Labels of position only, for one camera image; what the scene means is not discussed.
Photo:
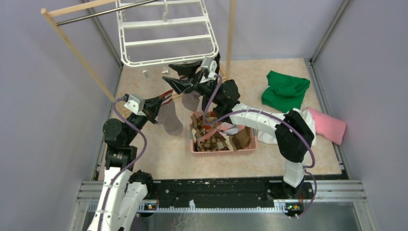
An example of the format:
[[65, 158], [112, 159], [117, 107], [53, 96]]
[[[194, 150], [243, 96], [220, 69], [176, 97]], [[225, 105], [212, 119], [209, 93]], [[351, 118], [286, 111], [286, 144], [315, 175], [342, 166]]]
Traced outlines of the white clip hanger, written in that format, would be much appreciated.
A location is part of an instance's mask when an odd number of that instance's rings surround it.
[[121, 61], [129, 68], [216, 57], [219, 45], [203, 0], [119, 0]]

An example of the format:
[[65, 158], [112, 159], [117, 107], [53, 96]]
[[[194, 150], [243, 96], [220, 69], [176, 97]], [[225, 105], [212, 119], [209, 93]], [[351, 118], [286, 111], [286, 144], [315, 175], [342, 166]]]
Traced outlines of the grey orange striped sock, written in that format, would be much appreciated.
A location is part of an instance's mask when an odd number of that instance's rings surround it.
[[196, 91], [198, 84], [202, 78], [202, 74], [195, 74], [192, 78], [184, 79], [184, 96], [182, 96], [182, 104], [184, 107], [190, 111], [195, 112], [200, 103], [200, 94]]

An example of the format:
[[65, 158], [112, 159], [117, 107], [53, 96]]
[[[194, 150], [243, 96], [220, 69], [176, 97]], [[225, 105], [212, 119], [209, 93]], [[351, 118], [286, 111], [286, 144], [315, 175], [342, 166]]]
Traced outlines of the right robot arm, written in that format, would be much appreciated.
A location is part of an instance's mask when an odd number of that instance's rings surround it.
[[177, 94], [196, 92], [203, 98], [204, 111], [214, 103], [218, 122], [245, 126], [266, 133], [277, 142], [280, 154], [285, 158], [282, 192], [295, 198], [302, 191], [307, 166], [305, 155], [310, 154], [315, 139], [313, 121], [305, 113], [292, 109], [286, 113], [270, 113], [239, 101], [239, 89], [234, 80], [223, 80], [217, 71], [217, 62], [205, 58], [187, 64], [169, 64], [178, 78], [163, 77]]

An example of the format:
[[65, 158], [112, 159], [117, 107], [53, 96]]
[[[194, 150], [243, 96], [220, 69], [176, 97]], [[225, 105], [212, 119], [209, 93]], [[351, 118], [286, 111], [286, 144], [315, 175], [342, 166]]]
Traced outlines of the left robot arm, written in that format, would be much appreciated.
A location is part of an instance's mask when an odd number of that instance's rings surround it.
[[157, 124], [160, 108], [173, 101], [172, 90], [144, 99], [137, 94], [124, 96], [113, 102], [117, 118], [103, 125], [107, 145], [101, 195], [89, 231], [128, 231], [143, 199], [154, 193], [151, 174], [133, 172], [135, 163], [147, 148], [142, 128]]

